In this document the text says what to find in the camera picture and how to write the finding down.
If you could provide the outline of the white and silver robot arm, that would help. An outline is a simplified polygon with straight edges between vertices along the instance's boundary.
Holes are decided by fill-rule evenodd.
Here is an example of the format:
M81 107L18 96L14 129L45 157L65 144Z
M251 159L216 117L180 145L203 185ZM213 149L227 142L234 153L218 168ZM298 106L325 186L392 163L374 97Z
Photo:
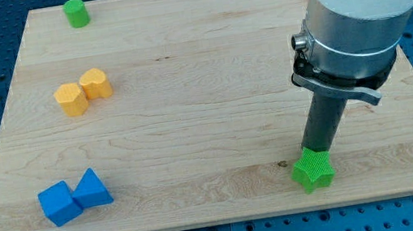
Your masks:
M291 44L292 81L313 91L311 108L378 104L412 9L413 0L309 0Z

